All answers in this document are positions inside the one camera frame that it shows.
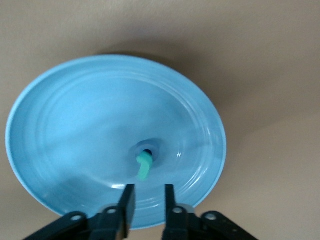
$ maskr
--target beige wall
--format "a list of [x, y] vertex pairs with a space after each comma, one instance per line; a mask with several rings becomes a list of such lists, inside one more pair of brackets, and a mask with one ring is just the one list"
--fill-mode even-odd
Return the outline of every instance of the beige wall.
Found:
[[[49, 68], [102, 53], [164, 63], [219, 110], [227, 161], [198, 214], [220, 211], [260, 240], [319, 239], [319, 0], [2, 0], [0, 239], [21, 239], [57, 218], [8, 163], [12, 104]], [[129, 239], [159, 240], [162, 230]]]

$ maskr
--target black clamp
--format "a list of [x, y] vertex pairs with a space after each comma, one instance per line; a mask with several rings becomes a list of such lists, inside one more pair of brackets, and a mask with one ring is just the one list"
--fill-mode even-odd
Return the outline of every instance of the black clamp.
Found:
[[118, 205], [87, 218], [74, 211], [35, 232], [25, 240], [122, 240], [129, 234], [136, 209], [135, 185], [128, 184]]
[[257, 240], [217, 211], [197, 217], [191, 206], [177, 204], [173, 185], [165, 185], [165, 210], [162, 240]]

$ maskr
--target clamp jaw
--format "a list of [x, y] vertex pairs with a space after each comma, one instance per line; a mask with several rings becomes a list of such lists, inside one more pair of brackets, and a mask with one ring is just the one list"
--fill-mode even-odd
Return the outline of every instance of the clamp jaw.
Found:
[[74, 211], [45, 226], [25, 240], [122, 240], [129, 234], [136, 208], [135, 185], [128, 184], [118, 205], [87, 218]]
[[197, 217], [192, 206], [177, 204], [173, 185], [165, 185], [165, 210], [162, 240], [257, 240], [217, 211]]

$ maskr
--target green tube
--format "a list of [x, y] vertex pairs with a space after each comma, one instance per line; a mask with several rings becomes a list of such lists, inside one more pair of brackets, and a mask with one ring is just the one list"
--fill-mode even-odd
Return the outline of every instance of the green tube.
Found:
[[136, 157], [136, 161], [141, 164], [138, 178], [141, 181], [144, 181], [147, 179], [152, 167], [152, 163], [154, 162], [152, 159], [152, 155], [146, 151], [143, 151], [139, 156]]

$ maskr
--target blue bowl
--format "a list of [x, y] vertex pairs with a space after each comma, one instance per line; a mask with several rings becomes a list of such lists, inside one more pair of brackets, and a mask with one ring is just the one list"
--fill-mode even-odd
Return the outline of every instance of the blue bowl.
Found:
[[[89, 217], [136, 185], [132, 229], [165, 222], [165, 184], [197, 206], [216, 185], [226, 134], [209, 98], [162, 64], [125, 55], [72, 60], [45, 72], [16, 100], [6, 150], [25, 189], [59, 215]], [[146, 180], [137, 155], [151, 150]]]

